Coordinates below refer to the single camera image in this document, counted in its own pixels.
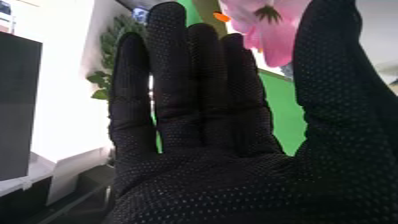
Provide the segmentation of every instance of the gloved hand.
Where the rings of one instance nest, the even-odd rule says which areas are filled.
[[[128,34],[116,61],[111,223],[398,223],[398,100],[359,33],[356,1],[313,0],[294,54],[308,131],[290,157],[242,36],[219,41],[208,25],[185,28],[178,3],[155,7],[148,47]]]

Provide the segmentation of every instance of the hand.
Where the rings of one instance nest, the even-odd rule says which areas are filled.
[[[148,47],[123,37],[111,93],[112,223],[398,223],[398,101],[359,45],[354,0],[313,0],[295,42],[306,142],[295,157],[242,36],[150,14]],[[148,79],[155,76],[157,128]],[[164,154],[157,153],[157,131]]]

